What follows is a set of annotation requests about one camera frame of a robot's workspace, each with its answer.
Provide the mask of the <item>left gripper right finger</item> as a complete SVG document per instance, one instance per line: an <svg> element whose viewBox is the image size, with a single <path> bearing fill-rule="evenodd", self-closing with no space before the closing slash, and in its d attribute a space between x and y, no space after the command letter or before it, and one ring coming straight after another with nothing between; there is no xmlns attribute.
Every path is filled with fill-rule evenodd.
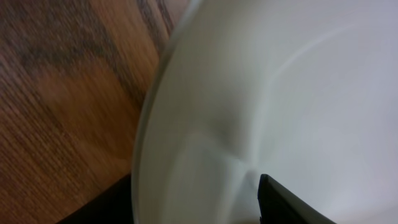
<svg viewBox="0 0 398 224"><path fill-rule="evenodd" d="M261 224L335 224L267 174L257 191Z"/></svg>

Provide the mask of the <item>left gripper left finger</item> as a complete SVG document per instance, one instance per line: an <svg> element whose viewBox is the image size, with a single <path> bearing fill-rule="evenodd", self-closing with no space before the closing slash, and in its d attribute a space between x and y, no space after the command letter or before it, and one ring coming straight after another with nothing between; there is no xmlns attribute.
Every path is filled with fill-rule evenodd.
<svg viewBox="0 0 398 224"><path fill-rule="evenodd" d="M57 224L134 224L131 175L126 175Z"/></svg>

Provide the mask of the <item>cream large bowl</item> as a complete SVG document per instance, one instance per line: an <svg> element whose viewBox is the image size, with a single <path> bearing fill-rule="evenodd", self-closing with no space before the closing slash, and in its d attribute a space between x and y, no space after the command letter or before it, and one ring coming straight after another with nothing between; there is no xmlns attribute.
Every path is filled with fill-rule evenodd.
<svg viewBox="0 0 398 224"><path fill-rule="evenodd" d="M397 2L192 1L142 110L135 223L397 222Z"/></svg>

